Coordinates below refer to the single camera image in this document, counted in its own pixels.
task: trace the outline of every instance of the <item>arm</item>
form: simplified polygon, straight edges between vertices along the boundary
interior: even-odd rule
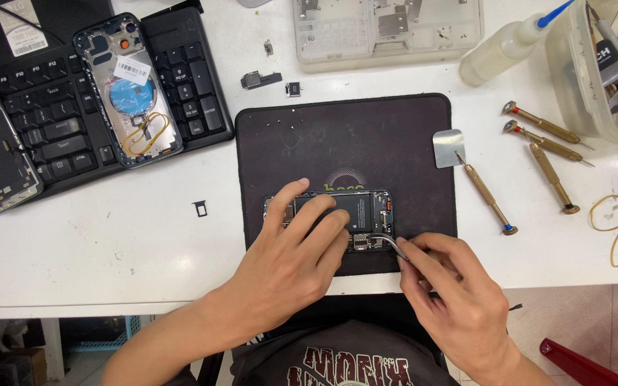
[[[335,206],[324,194],[284,229],[285,208],[308,186],[307,179],[287,184],[269,204],[262,232],[233,277],[128,340],[108,361],[102,385],[162,385],[186,364],[244,344],[321,299],[347,247],[349,215],[336,210],[306,236]]]
[[[464,241],[423,233],[398,246],[411,260],[398,258],[399,285],[454,364],[483,386],[554,386],[507,335],[507,298]],[[442,300],[428,296],[432,288]]]

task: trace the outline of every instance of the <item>blue basket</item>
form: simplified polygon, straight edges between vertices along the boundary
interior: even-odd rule
[[[133,335],[137,334],[141,327],[139,315],[126,316],[126,331],[122,333],[114,341],[88,341],[80,342],[71,346],[71,352],[89,352],[89,351],[111,351],[118,350],[123,343],[130,339]]]

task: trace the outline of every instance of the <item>hand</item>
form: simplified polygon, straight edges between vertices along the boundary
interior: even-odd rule
[[[513,378],[525,358],[507,335],[509,303],[469,246],[439,233],[397,244],[411,261],[398,258],[399,286],[438,347],[481,385]],[[442,300],[428,296],[432,288]]]
[[[247,340],[321,299],[340,267],[349,237],[345,210],[331,212],[307,236],[316,219],[335,207],[331,196],[312,198],[283,228],[285,209],[308,186],[309,180],[297,180],[275,195],[262,232],[235,275],[207,295],[226,304],[227,318],[245,331]]]

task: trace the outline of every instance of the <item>person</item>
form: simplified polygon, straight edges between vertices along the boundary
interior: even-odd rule
[[[109,359],[102,385],[196,385],[182,369],[234,347],[234,385],[456,385],[417,341],[359,321],[250,344],[324,297],[340,267],[348,213],[331,212],[307,234],[335,206],[331,196],[313,198],[282,226],[285,208],[308,186],[287,184],[233,277],[140,330]],[[400,288],[453,364],[483,386],[554,385],[507,334],[509,303],[464,241],[423,233],[397,244],[411,261],[398,258]],[[429,296],[433,288],[440,298]]]

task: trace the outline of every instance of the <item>t-shirt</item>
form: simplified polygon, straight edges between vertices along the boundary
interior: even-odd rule
[[[232,352],[233,386],[459,386],[420,343],[354,320]],[[181,379],[168,385],[196,385]]]

